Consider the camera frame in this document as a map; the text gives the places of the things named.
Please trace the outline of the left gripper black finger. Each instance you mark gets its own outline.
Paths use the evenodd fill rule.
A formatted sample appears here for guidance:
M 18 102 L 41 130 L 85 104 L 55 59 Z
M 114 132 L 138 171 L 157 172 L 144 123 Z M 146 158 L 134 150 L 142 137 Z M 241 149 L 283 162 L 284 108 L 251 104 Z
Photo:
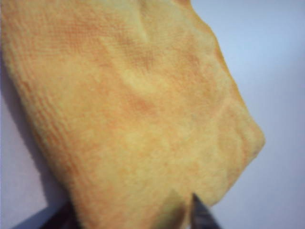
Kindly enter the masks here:
M 214 218 L 209 208 L 195 194 L 192 194 L 190 213 L 191 229 L 221 229 L 222 227 Z

